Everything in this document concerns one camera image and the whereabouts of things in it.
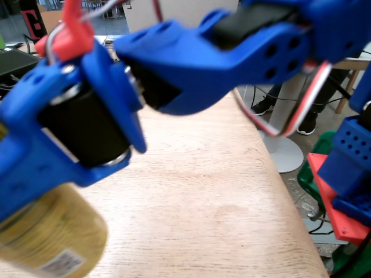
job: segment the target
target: red wire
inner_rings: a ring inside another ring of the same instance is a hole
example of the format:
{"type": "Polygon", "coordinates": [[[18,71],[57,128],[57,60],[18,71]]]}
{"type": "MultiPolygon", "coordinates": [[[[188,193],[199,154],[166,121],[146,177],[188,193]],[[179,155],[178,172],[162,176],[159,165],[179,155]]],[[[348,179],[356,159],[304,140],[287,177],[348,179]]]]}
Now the red wire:
{"type": "Polygon", "coordinates": [[[153,0],[153,5],[155,7],[156,17],[158,22],[163,22],[163,15],[161,11],[161,5],[159,0],[153,0]]]}

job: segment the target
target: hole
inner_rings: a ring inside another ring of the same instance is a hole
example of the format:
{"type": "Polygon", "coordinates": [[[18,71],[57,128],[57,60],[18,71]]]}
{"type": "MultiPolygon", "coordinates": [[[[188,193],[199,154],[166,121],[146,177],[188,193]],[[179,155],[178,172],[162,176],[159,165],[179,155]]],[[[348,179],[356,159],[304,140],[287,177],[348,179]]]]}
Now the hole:
{"type": "Polygon", "coordinates": [[[350,42],[348,42],[348,43],[345,45],[345,48],[346,48],[346,49],[351,49],[352,46],[353,46],[353,42],[350,41],[350,42]]]}
{"type": "Polygon", "coordinates": [[[271,68],[271,69],[269,69],[269,70],[265,73],[265,78],[267,78],[267,79],[272,79],[275,75],[276,75],[276,70],[275,70],[274,68],[271,68]]]}
{"type": "Polygon", "coordinates": [[[293,60],[290,62],[290,64],[288,65],[288,71],[293,71],[297,68],[297,61],[296,60],[293,60]]]}
{"type": "Polygon", "coordinates": [[[161,32],[164,32],[165,30],[167,30],[171,25],[171,22],[170,21],[167,21],[167,22],[164,22],[161,27],[157,30],[157,33],[161,33],[161,32]]]}
{"type": "Polygon", "coordinates": [[[34,79],[34,84],[39,83],[43,78],[44,78],[43,75],[36,76],[36,78],[34,79]]]}
{"type": "Polygon", "coordinates": [[[290,47],[290,49],[295,49],[299,46],[299,44],[300,44],[299,38],[293,38],[293,39],[291,39],[291,41],[289,43],[289,47],[290,47]]]}
{"type": "Polygon", "coordinates": [[[268,49],[267,49],[267,51],[265,52],[265,56],[266,56],[266,58],[270,58],[270,57],[272,57],[272,56],[275,56],[276,55],[276,53],[277,53],[277,46],[275,46],[275,45],[271,45],[268,49]]]}
{"type": "Polygon", "coordinates": [[[138,41],[139,39],[141,39],[142,37],[144,37],[146,35],[147,32],[141,32],[139,34],[137,34],[133,39],[132,39],[132,42],[136,42],[138,41]]]}

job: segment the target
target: white stand base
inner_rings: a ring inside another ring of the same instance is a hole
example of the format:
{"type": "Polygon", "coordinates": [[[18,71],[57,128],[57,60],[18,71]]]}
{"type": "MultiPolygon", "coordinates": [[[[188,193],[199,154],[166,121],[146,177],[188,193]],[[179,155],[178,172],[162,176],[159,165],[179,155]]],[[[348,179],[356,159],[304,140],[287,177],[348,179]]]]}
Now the white stand base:
{"type": "Polygon", "coordinates": [[[270,150],[269,143],[271,140],[277,140],[277,149],[270,155],[279,173],[288,173],[298,169],[304,161],[304,154],[293,141],[286,137],[264,139],[265,133],[260,131],[260,136],[268,150],[270,150]]]}

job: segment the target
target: metal ring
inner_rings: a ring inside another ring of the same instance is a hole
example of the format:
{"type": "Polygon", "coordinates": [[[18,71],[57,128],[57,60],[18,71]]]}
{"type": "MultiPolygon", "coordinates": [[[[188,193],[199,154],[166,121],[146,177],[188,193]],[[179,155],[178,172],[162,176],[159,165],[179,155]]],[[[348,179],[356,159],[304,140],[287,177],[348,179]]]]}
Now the metal ring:
{"type": "Polygon", "coordinates": [[[140,81],[137,80],[136,77],[133,75],[132,68],[130,66],[127,66],[125,68],[125,74],[128,77],[129,83],[133,86],[135,92],[137,93],[140,104],[144,105],[146,103],[142,95],[144,90],[142,86],[140,86],[140,81]]]}
{"type": "Polygon", "coordinates": [[[75,86],[69,88],[67,91],[61,94],[60,96],[53,98],[50,102],[50,105],[55,106],[77,96],[78,93],[80,92],[80,85],[81,85],[80,83],[76,84],[75,86]]]}
{"type": "Polygon", "coordinates": [[[115,166],[115,165],[119,164],[120,162],[122,162],[126,158],[126,156],[129,154],[129,152],[130,152],[130,149],[128,149],[126,152],[124,152],[122,155],[115,158],[114,160],[111,160],[110,162],[107,162],[107,163],[103,164],[103,166],[110,167],[110,166],[115,166]]]}
{"type": "Polygon", "coordinates": [[[366,102],[365,106],[363,106],[363,111],[366,111],[368,106],[371,104],[371,100],[366,102]]]}

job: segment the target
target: light wood tabletop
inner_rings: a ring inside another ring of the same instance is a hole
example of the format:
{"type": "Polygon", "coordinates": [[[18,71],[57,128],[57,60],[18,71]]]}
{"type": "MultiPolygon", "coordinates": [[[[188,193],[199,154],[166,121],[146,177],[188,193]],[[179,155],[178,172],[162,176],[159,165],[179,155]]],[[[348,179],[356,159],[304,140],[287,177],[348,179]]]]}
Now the light wood tabletop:
{"type": "MultiPolygon", "coordinates": [[[[148,152],[79,189],[110,231],[88,277],[328,277],[256,128],[230,94],[192,116],[139,114],[148,152]]],[[[0,272],[33,277],[3,262],[0,272]]]]}

